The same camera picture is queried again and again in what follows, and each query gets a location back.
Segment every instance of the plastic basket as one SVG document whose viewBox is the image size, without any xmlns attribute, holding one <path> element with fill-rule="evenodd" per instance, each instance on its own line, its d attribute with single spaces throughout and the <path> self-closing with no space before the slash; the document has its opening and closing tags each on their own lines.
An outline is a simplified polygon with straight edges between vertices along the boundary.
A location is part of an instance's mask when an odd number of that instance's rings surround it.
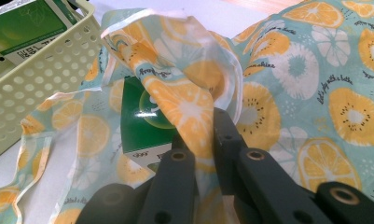
<svg viewBox="0 0 374 224">
<path fill-rule="evenodd" d="M 94 6 L 76 3 L 80 21 L 15 67 L 0 55 L 0 155 L 21 138 L 21 120 L 55 92 L 76 91 L 97 56 L 100 26 Z"/>
</svg>

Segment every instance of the lemon print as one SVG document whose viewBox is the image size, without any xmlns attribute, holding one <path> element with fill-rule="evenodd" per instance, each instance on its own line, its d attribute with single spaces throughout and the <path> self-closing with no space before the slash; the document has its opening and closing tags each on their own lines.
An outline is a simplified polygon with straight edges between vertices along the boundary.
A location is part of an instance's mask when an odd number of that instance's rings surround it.
<svg viewBox="0 0 374 224">
<path fill-rule="evenodd" d="M 29 161 L 29 150 L 27 150 L 26 147 L 23 147 L 21 149 L 21 154 L 18 159 L 18 170 L 22 169 L 24 166 L 26 166 L 27 162 Z"/>
<path fill-rule="evenodd" d="M 283 14 L 283 17 L 330 28 L 341 26 L 344 20 L 340 10 L 325 2 L 312 2 L 296 7 Z"/>
<path fill-rule="evenodd" d="M 374 16 L 374 5 L 367 3 L 356 3 L 354 1 L 341 1 L 348 9 L 355 11 L 362 18 L 371 18 Z"/>
<path fill-rule="evenodd" d="M 109 105 L 111 109 L 120 114 L 122 108 L 123 85 L 125 79 L 114 81 L 109 96 Z"/>
<path fill-rule="evenodd" d="M 143 85 L 195 156 L 211 158 L 214 103 L 210 92 L 188 79 L 163 82 L 151 76 Z"/>
<path fill-rule="evenodd" d="M 254 25 L 251 25 L 247 29 L 245 29 L 243 32 L 236 35 L 232 40 L 234 40 L 236 43 L 242 43 L 246 41 L 257 29 L 257 27 L 263 22 L 259 21 L 255 23 Z"/>
<path fill-rule="evenodd" d="M 105 120 L 94 115 L 81 116 L 78 123 L 78 156 L 92 157 L 101 152 L 109 135 L 110 128 Z"/>
<path fill-rule="evenodd" d="M 224 92 L 224 74 L 221 66 L 215 61 L 192 63 L 183 72 L 193 83 L 208 90 L 213 95 L 214 100 Z"/>
<path fill-rule="evenodd" d="M 54 224 L 75 224 L 81 213 L 81 209 L 72 208 L 62 211 L 55 219 Z"/>
<path fill-rule="evenodd" d="M 361 33 L 358 50 L 362 63 L 374 71 L 374 32 L 365 29 Z"/>
<path fill-rule="evenodd" d="M 48 152 L 49 152 L 49 149 L 46 147 L 46 148 L 43 148 L 41 151 L 39 151 L 37 155 L 35 156 L 33 160 L 33 166 L 32 166 L 32 173 L 33 173 L 34 179 L 41 177 L 41 175 L 44 173 L 44 168 L 47 163 Z"/>
<path fill-rule="evenodd" d="M 230 45 L 228 44 L 227 40 L 224 36 L 217 34 L 216 32 L 210 32 L 210 35 L 213 36 L 213 38 L 216 40 L 216 42 L 224 49 L 227 49 L 228 51 L 232 52 L 232 49 L 230 48 Z"/>
<path fill-rule="evenodd" d="M 53 113 L 52 126 L 56 130 L 61 130 L 78 120 L 81 112 L 82 103 L 80 101 L 68 101 Z"/>
<path fill-rule="evenodd" d="M 45 126 L 32 115 L 28 115 L 21 121 L 21 128 L 23 134 L 33 134 L 41 133 L 44 131 Z"/>
<path fill-rule="evenodd" d="M 63 92 L 57 92 L 54 97 L 50 97 L 46 99 L 41 105 L 37 107 L 37 110 L 39 111 L 47 111 L 51 109 L 54 105 L 61 101 L 67 101 L 71 100 L 76 96 L 75 93 L 63 93 Z"/>
<path fill-rule="evenodd" d="M 91 65 L 90 70 L 85 75 L 85 80 L 86 81 L 94 80 L 97 77 L 97 75 L 99 75 L 99 67 L 100 67 L 99 66 L 99 59 L 95 58 L 92 65 Z"/>
<path fill-rule="evenodd" d="M 125 155 L 119 157 L 117 163 L 119 179 L 126 184 L 139 184 L 150 177 L 150 173 Z"/>
<path fill-rule="evenodd" d="M 183 44 L 192 45 L 195 47 L 201 46 L 199 39 L 191 38 L 191 36 L 189 35 L 194 33 L 197 34 L 198 32 L 196 33 L 196 31 L 189 31 L 188 28 L 190 27 L 190 25 L 187 25 L 185 21 L 161 17 L 160 24 L 164 31 L 164 34 L 166 34 L 169 38 Z"/>
<path fill-rule="evenodd" d="M 149 46 L 151 49 L 154 49 L 154 47 L 151 44 L 152 42 L 149 33 L 144 27 L 142 21 L 135 21 L 131 23 L 130 25 L 123 28 L 123 31 L 127 35 L 132 36 L 132 38 L 136 42 L 142 43 L 145 46 Z"/>
<path fill-rule="evenodd" d="M 254 45 L 252 46 L 253 49 L 249 66 L 243 71 L 244 77 L 249 77 L 265 69 L 264 66 L 259 66 L 260 63 L 256 62 L 256 60 L 269 57 L 271 55 L 284 54 L 287 52 L 290 46 L 288 36 L 278 32 L 270 32 L 259 40 L 257 39 L 257 36 L 254 36 L 254 39 L 255 40 L 251 39 L 249 43 L 254 43 Z"/>
<path fill-rule="evenodd" d="M 355 146 L 374 146 L 374 102 L 347 88 L 329 95 L 329 112 L 338 135 Z"/>
<path fill-rule="evenodd" d="M 268 89 L 255 82 L 245 82 L 242 113 L 236 124 L 249 147 L 269 150 L 280 137 L 280 113 Z"/>
<path fill-rule="evenodd" d="M 361 189 L 361 181 L 342 150 L 329 138 L 308 140 L 298 153 L 302 186 L 317 191 L 321 183 L 339 181 Z"/>
<path fill-rule="evenodd" d="M 6 187 L 0 189 L 0 213 L 5 211 L 19 194 L 17 187 Z"/>
<path fill-rule="evenodd" d="M 54 105 L 54 102 L 52 100 L 46 99 L 41 105 L 39 105 L 37 107 L 37 110 L 39 110 L 39 111 L 47 111 L 51 107 L 53 107 L 53 105 Z"/>
<path fill-rule="evenodd" d="M 251 61 L 275 54 L 284 54 L 290 45 L 288 36 L 278 32 L 270 32 L 258 40 L 253 47 Z"/>
</svg>

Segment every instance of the orange slice print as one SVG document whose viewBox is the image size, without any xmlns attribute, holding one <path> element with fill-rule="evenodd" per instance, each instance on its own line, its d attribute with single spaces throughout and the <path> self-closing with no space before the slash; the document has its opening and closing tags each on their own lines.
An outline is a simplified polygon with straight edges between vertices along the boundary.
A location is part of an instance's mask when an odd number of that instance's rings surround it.
<svg viewBox="0 0 374 224">
<path fill-rule="evenodd" d="M 286 12 L 283 17 L 331 28 L 341 26 L 344 20 L 340 10 L 325 2 L 308 3 Z"/>
<path fill-rule="evenodd" d="M 211 158 L 214 103 L 210 92 L 187 79 L 164 82 L 146 77 L 143 85 L 197 157 Z"/>
<path fill-rule="evenodd" d="M 354 1 L 341 1 L 348 9 L 355 11 L 362 18 L 371 18 L 374 16 L 374 5 L 367 3 L 356 3 Z"/>
<path fill-rule="evenodd" d="M 302 186 L 317 191 L 321 183 L 339 181 L 361 189 L 361 181 L 343 151 L 329 138 L 308 140 L 298 153 Z"/>
</svg>

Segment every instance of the metal rivet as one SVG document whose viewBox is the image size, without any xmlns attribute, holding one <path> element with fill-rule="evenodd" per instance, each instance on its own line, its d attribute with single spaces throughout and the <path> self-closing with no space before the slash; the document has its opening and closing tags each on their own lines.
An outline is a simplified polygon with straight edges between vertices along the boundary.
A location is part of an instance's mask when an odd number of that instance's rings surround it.
<svg viewBox="0 0 374 224">
<path fill-rule="evenodd" d="M 253 161 L 262 161 L 263 159 L 265 159 L 265 155 L 258 151 L 247 152 L 247 157 Z"/>
<path fill-rule="evenodd" d="M 346 203 L 349 205 L 357 205 L 360 203 L 358 197 L 348 189 L 332 188 L 329 190 L 329 192 L 331 193 L 332 197 L 341 203 Z"/>
<path fill-rule="evenodd" d="M 187 155 L 184 152 L 174 152 L 172 154 L 172 160 L 174 161 L 183 161 Z"/>
</svg>

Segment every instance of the kiwi print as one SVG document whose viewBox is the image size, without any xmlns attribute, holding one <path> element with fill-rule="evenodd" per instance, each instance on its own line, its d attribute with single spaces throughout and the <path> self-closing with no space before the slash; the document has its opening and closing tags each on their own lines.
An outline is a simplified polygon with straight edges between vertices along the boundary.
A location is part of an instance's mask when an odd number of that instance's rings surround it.
<svg viewBox="0 0 374 224">
<path fill-rule="evenodd" d="M 374 32 L 365 29 L 361 33 L 358 50 L 362 63 L 374 71 Z"/>
<path fill-rule="evenodd" d="M 338 135 L 360 147 L 374 146 L 374 102 L 348 88 L 329 95 L 329 113 Z"/>
<path fill-rule="evenodd" d="M 249 147 L 269 150 L 278 141 L 281 117 L 268 89 L 244 82 L 242 113 L 236 127 Z"/>
</svg>

